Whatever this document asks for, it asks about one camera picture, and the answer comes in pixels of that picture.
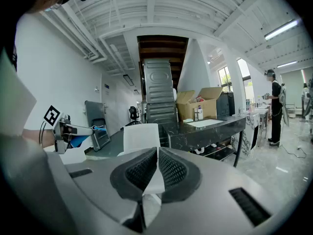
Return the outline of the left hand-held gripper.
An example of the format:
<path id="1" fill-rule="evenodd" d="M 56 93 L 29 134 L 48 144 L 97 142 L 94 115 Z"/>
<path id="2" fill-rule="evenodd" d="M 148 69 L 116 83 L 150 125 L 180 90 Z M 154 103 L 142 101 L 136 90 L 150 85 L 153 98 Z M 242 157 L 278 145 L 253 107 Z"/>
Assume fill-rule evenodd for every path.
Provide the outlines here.
<path id="1" fill-rule="evenodd" d="M 76 135 L 93 135 L 93 129 L 71 125 L 70 116 L 50 105 L 44 115 L 44 122 L 52 127 L 54 147 L 58 154 L 65 154 L 73 148 L 71 141 Z"/>

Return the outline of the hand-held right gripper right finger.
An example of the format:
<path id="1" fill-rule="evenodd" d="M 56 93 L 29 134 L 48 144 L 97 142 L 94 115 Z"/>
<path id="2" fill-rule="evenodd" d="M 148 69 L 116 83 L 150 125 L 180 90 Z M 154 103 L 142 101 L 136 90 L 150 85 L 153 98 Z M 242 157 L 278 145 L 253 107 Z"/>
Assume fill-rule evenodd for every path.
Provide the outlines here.
<path id="1" fill-rule="evenodd" d="M 164 181 L 163 203 L 174 203 L 189 198 L 200 186 L 200 169 L 165 147 L 159 149 L 158 167 Z"/>

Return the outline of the blue-handled metal squeegee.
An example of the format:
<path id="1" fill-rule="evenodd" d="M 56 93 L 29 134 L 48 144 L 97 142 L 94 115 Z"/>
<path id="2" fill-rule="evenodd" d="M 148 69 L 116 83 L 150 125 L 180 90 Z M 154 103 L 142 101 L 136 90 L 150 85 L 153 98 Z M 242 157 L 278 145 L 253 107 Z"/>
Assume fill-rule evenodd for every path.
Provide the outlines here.
<path id="1" fill-rule="evenodd" d="M 93 135 L 72 135 L 70 134 L 70 144 L 72 147 L 77 148 L 79 147 L 84 140 L 86 140 L 88 137 L 93 137 Z"/>

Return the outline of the black folding chair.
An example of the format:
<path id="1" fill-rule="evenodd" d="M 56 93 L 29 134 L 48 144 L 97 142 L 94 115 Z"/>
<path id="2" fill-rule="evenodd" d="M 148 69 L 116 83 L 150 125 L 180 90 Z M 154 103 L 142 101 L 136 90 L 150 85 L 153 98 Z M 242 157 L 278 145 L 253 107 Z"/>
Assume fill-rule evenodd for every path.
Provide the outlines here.
<path id="1" fill-rule="evenodd" d="M 96 118 L 91 121 L 93 130 L 93 148 L 97 152 L 101 150 L 111 139 L 108 134 L 106 121 L 104 118 Z"/>

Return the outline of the grey flat panel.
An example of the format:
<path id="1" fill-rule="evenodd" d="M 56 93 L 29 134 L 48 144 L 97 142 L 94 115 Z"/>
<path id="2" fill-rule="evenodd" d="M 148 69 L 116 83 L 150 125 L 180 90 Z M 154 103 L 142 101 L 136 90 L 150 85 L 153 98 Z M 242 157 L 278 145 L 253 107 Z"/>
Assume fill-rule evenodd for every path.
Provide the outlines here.
<path id="1" fill-rule="evenodd" d="M 85 108 L 89 127 L 96 126 L 104 129 L 106 126 L 106 120 L 103 104 L 86 100 Z"/>

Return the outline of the white door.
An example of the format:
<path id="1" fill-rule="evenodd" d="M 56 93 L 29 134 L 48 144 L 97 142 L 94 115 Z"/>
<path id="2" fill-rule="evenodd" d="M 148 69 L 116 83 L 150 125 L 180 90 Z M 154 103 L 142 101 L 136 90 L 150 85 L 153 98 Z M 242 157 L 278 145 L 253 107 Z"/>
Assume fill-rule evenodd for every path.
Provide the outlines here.
<path id="1" fill-rule="evenodd" d="M 119 130 L 116 113 L 116 93 L 115 85 L 102 81 L 101 98 L 105 107 L 105 119 L 109 132 L 109 136 L 114 135 Z"/>

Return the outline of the black office chair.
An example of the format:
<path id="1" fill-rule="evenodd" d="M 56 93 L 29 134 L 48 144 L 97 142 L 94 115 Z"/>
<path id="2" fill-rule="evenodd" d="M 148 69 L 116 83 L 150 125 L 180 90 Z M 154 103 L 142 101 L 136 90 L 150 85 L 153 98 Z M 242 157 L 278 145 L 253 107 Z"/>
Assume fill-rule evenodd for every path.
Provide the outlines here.
<path id="1" fill-rule="evenodd" d="M 129 125 L 135 125 L 135 124 L 140 124 L 141 122 L 138 120 L 139 119 L 139 114 L 137 113 L 137 109 L 135 106 L 131 106 L 129 108 L 129 113 L 130 113 L 130 119 L 132 120 Z"/>

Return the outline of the white rectangular sink basin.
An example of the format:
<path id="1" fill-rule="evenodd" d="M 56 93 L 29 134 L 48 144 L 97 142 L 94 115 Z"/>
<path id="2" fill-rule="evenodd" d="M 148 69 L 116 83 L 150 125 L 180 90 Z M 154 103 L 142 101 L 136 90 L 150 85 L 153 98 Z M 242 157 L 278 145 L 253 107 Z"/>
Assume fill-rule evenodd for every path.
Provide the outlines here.
<path id="1" fill-rule="evenodd" d="M 206 127 L 206 126 L 210 126 L 210 125 L 214 125 L 214 124 L 218 124 L 218 123 L 223 123 L 224 120 L 218 120 L 218 119 L 203 119 L 203 120 L 199 120 L 199 121 L 193 121 L 193 122 L 188 122 L 188 125 L 197 127 L 197 128 L 202 128 L 202 127 Z"/>

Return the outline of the grey ribbed appliance back panel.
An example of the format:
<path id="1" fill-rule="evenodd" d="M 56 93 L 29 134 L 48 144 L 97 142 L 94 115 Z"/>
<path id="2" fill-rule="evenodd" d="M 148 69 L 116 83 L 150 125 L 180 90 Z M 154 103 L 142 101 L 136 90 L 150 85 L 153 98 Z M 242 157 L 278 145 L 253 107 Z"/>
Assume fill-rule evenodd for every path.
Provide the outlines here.
<path id="1" fill-rule="evenodd" d="M 145 59 L 144 75 L 148 104 L 174 102 L 169 59 Z"/>
<path id="2" fill-rule="evenodd" d="M 164 132 L 163 124 L 177 123 L 177 108 L 174 102 L 147 104 L 147 123 L 156 123 L 160 133 Z"/>

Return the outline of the white marble counter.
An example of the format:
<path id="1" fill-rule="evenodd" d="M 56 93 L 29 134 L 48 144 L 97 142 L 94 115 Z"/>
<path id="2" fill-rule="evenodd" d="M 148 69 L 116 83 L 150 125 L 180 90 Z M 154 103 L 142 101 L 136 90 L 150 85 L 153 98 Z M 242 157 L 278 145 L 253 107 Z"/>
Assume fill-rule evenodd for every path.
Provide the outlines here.
<path id="1" fill-rule="evenodd" d="M 241 159 L 248 159 L 254 152 L 254 147 L 258 138 L 258 130 L 260 123 L 260 114 L 255 112 L 245 112 L 246 127 L 243 131 L 243 140 L 241 145 Z"/>

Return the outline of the black crate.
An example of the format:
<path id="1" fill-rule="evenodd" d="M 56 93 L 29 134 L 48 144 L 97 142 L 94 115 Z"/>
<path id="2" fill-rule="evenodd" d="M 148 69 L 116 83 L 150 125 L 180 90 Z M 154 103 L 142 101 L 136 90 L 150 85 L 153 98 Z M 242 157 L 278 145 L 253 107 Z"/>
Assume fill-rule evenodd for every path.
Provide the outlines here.
<path id="1" fill-rule="evenodd" d="M 217 116 L 232 116 L 235 114 L 233 92 L 221 92 L 216 102 Z"/>

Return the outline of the person's black star-print shirt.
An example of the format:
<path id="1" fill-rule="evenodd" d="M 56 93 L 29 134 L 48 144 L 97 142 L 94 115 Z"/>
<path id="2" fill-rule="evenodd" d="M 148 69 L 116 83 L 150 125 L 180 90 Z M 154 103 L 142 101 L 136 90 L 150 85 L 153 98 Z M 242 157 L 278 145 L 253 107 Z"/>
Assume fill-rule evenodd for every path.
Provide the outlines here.
<path id="1" fill-rule="evenodd" d="M 17 50 L 14 43 L 6 43 L 4 44 L 4 48 L 6 50 L 6 53 L 8 55 L 8 58 L 11 62 L 11 64 L 14 66 L 15 71 L 17 71 Z"/>

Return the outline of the steel work table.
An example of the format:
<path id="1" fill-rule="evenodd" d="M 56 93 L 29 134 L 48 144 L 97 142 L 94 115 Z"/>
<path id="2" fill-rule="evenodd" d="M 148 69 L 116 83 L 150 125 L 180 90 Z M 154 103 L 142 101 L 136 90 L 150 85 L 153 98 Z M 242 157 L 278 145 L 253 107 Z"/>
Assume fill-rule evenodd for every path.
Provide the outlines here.
<path id="1" fill-rule="evenodd" d="M 260 130 L 260 135 L 262 133 L 265 133 L 265 138 L 267 137 L 267 132 L 268 132 L 268 121 L 271 113 L 271 108 L 270 105 L 263 105 L 260 107 L 255 108 L 255 112 L 259 114 L 259 130 Z"/>

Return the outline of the brown wooden staircase underside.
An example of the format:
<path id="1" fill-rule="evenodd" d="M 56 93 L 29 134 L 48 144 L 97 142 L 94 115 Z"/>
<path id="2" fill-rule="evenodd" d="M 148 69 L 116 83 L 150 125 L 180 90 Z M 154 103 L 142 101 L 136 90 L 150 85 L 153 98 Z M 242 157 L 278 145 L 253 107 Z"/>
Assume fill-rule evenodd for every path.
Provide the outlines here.
<path id="1" fill-rule="evenodd" d="M 138 36 L 137 42 L 141 77 L 144 77 L 143 64 L 145 59 L 168 59 L 174 89 L 176 89 L 178 87 L 188 41 L 188 38 L 170 35 Z"/>

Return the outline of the arched window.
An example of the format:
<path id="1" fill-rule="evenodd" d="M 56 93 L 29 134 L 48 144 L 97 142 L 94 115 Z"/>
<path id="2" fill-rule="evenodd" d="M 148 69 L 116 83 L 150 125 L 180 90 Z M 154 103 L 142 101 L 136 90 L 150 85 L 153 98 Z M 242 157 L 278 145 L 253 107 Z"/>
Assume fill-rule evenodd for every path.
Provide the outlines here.
<path id="1" fill-rule="evenodd" d="M 253 90 L 252 79 L 250 76 L 247 62 L 244 59 L 240 58 L 237 60 L 237 63 L 239 65 L 242 79 L 243 79 L 246 101 L 249 101 L 250 104 L 252 104 L 255 101 L 254 100 L 254 90 Z"/>

